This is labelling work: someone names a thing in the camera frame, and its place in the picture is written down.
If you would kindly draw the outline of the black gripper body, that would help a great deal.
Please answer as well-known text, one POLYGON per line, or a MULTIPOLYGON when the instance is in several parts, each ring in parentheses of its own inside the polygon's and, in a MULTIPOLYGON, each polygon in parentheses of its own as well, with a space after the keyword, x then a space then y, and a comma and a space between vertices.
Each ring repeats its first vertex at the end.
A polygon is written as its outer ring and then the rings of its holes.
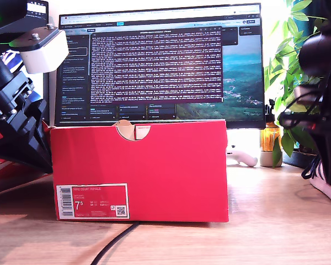
POLYGON ((35 118, 24 113, 30 105, 31 84, 22 72, 11 73, 0 58, 0 130, 35 129, 35 118))

